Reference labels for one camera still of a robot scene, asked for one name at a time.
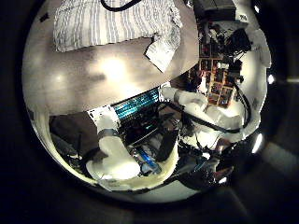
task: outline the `gray table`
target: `gray table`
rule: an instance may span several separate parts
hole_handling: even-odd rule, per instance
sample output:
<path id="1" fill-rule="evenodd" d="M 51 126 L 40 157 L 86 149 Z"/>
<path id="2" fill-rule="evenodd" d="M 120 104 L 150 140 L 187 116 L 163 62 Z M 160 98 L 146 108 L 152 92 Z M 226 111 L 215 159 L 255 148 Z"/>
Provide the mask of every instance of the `gray table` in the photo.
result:
<path id="1" fill-rule="evenodd" d="M 45 2 L 27 38 L 22 86 L 31 110 L 38 106 L 50 115 L 62 115 L 117 103 L 179 76 L 198 62 L 195 17 L 182 0 L 175 0 L 184 25 L 181 43 L 165 73 L 144 55 L 149 38 L 56 52 L 53 18 L 60 3 Z M 50 18 L 40 22 L 46 12 Z"/>

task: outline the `white towel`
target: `white towel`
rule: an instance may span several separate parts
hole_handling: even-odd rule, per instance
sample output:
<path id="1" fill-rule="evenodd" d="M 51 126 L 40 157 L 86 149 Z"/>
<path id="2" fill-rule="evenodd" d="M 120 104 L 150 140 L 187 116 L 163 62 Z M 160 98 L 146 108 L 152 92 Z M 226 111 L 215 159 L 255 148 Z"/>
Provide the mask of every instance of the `white towel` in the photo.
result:
<path id="1" fill-rule="evenodd" d="M 120 7 L 131 0 L 106 0 Z M 66 52 L 83 47 L 154 37 L 146 55 L 162 72 L 180 43 L 182 27 L 173 0 L 143 0 L 121 12 L 106 10 L 100 0 L 64 0 L 54 20 L 56 50 Z"/>

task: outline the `black background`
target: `black background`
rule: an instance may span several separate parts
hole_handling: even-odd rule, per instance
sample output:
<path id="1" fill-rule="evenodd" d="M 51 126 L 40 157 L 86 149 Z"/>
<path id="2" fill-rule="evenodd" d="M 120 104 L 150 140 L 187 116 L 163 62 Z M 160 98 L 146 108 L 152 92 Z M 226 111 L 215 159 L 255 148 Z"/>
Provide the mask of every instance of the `black background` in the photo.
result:
<path id="1" fill-rule="evenodd" d="M 1 223 L 298 223 L 298 176 L 286 178 L 250 155 L 250 140 L 234 154 L 238 166 L 230 186 L 186 202 L 145 205 L 101 196 L 64 172 L 39 143 L 26 115 L 21 57 L 30 24 L 43 1 L 2 1 L 0 10 Z M 298 160 L 299 13 L 295 1 L 263 1 L 258 19 L 273 56 L 261 128 L 266 142 Z"/>

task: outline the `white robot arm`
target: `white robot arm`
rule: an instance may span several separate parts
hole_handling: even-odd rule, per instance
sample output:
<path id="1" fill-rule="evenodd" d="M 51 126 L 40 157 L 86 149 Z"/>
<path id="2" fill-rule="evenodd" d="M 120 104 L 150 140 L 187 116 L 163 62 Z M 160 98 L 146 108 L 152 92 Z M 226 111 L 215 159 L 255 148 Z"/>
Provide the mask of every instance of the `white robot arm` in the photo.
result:
<path id="1" fill-rule="evenodd" d="M 140 172 L 138 163 L 130 156 L 118 134 L 118 125 L 109 115 L 101 115 L 95 122 L 99 147 L 107 157 L 87 162 L 91 176 L 99 179 L 129 179 Z"/>
<path id="2" fill-rule="evenodd" d="M 238 133 L 220 133 L 205 125 L 193 121 L 196 132 L 210 133 L 214 136 L 219 135 L 221 138 L 228 139 L 230 142 L 238 142 L 247 138 L 259 126 L 261 122 L 260 113 L 251 109 L 251 118 L 249 124 L 242 128 L 242 118 L 240 116 L 227 117 L 216 106 L 207 106 L 207 98 L 199 93 L 181 91 L 175 88 L 161 88 L 161 93 L 165 99 L 184 105 L 184 112 L 198 119 L 204 120 L 211 124 L 220 126 L 226 130 L 240 129 Z"/>

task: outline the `blue object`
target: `blue object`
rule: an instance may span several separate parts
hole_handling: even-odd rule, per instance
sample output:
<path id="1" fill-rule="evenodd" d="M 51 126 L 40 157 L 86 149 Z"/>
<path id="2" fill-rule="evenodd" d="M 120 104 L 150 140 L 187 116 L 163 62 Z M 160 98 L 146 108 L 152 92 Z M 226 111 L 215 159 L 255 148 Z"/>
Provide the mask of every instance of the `blue object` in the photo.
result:
<path id="1" fill-rule="evenodd" d="M 155 161 L 153 161 L 142 148 L 139 148 L 138 152 L 145 163 L 152 169 L 153 173 L 159 174 L 161 172 L 160 166 Z"/>
<path id="2" fill-rule="evenodd" d="M 157 89 L 147 91 L 133 99 L 130 99 L 124 104 L 115 105 L 114 110 L 119 116 L 119 119 L 126 119 L 130 115 L 138 112 L 145 106 L 153 105 L 159 101 L 159 92 Z"/>

